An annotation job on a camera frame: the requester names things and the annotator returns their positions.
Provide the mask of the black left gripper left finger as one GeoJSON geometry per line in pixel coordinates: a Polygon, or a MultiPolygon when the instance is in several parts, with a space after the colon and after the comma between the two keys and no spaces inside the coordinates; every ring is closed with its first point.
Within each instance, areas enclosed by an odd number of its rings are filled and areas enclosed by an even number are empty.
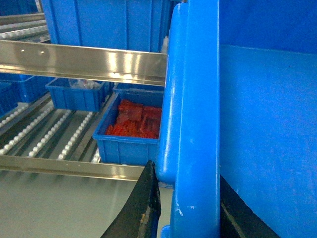
{"type": "Polygon", "coordinates": [[[103,238],[157,237],[161,200],[155,163],[149,160],[123,208],[103,238]]]}

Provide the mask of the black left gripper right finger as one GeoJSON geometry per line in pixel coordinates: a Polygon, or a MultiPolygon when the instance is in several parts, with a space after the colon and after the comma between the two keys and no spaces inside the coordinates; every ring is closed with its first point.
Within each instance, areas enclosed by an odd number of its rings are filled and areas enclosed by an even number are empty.
{"type": "Polygon", "coordinates": [[[220,236],[222,238],[279,237],[247,206],[223,177],[220,177],[220,236]]]}

